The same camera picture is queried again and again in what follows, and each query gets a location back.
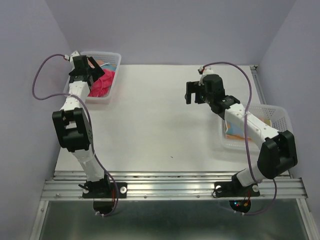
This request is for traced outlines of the pink towel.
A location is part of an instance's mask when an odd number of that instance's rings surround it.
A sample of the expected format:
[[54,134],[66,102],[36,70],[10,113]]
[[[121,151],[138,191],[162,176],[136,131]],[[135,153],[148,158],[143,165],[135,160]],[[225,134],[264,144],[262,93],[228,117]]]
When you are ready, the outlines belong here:
[[88,95],[89,97],[100,98],[109,92],[115,77],[115,72],[109,69],[103,69],[103,71],[104,75],[93,83]]

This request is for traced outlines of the orange polka dot towel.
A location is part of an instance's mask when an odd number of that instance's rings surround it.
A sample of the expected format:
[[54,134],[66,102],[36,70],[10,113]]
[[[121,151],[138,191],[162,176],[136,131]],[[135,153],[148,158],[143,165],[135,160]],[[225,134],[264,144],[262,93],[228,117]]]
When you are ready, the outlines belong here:
[[225,137],[227,139],[233,139],[233,140],[245,140],[245,134],[244,132],[234,124],[225,121],[224,122],[224,133]]

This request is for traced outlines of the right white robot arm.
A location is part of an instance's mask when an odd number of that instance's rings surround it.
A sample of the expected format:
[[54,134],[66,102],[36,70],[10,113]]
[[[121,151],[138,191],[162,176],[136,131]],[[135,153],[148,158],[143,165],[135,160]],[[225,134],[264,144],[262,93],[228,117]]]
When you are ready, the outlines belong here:
[[274,179],[298,163],[295,137],[289,130],[277,130],[246,110],[232,95],[225,93],[223,80],[217,74],[205,75],[200,81],[186,83],[185,101],[191,104],[208,104],[213,113],[240,128],[246,139],[259,148],[255,164],[237,172],[231,181],[217,183],[215,196],[240,197],[248,188],[265,179]]

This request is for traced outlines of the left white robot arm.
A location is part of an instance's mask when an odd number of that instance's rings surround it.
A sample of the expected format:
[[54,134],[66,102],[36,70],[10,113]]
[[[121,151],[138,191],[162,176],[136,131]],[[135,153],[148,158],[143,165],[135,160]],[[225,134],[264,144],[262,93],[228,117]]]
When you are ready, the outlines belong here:
[[69,73],[68,95],[59,111],[52,113],[52,120],[60,146],[67,149],[79,162],[86,181],[80,184],[84,199],[107,198],[112,193],[109,177],[99,165],[93,150],[93,130],[84,102],[91,88],[105,72],[93,59],[74,54]]

